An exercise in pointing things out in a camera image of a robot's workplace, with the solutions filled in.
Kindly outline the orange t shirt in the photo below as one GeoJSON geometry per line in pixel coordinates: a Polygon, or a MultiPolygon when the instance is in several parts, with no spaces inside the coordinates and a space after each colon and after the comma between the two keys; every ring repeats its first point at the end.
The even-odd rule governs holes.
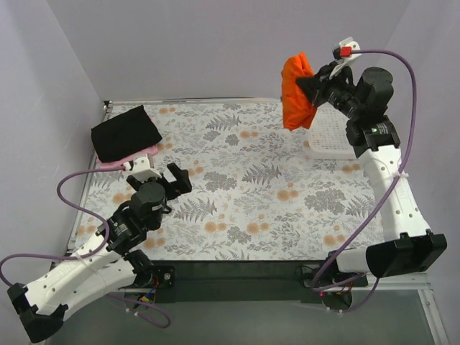
{"type": "Polygon", "coordinates": [[[313,69],[304,52],[291,56],[281,71],[281,102],[282,124],[286,129],[310,129],[317,108],[313,107],[296,80],[302,77],[313,77],[313,69]]]}

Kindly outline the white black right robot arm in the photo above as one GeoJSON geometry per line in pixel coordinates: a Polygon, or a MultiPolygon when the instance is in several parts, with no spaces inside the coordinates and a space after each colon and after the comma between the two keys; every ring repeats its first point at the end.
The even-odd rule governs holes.
{"type": "Polygon", "coordinates": [[[326,66],[313,77],[297,78],[296,84],[314,106],[331,104],[348,119],[346,137],[364,168],[377,202],[364,221],[382,218],[384,240],[365,248],[351,248],[354,235],[331,252],[311,280],[325,277],[341,285],[357,275],[376,278],[425,272],[446,250],[443,234],[432,232],[415,201],[405,174],[408,153],[400,149],[395,126],[386,115],[393,95],[390,72],[367,68],[353,84],[351,69],[332,75],[326,66]]]}

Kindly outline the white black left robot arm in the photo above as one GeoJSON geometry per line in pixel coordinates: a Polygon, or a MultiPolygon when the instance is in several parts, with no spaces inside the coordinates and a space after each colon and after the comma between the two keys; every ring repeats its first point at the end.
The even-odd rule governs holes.
{"type": "Polygon", "coordinates": [[[48,273],[27,284],[9,286],[7,294],[29,340],[40,343],[56,334],[76,311],[119,288],[157,282],[152,261],[138,245],[148,231],[161,227],[171,212],[168,201],[192,191],[189,172],[167,165],[168,181],[146,160],[126,164],[134,194],[96,232],[48,273]]]}

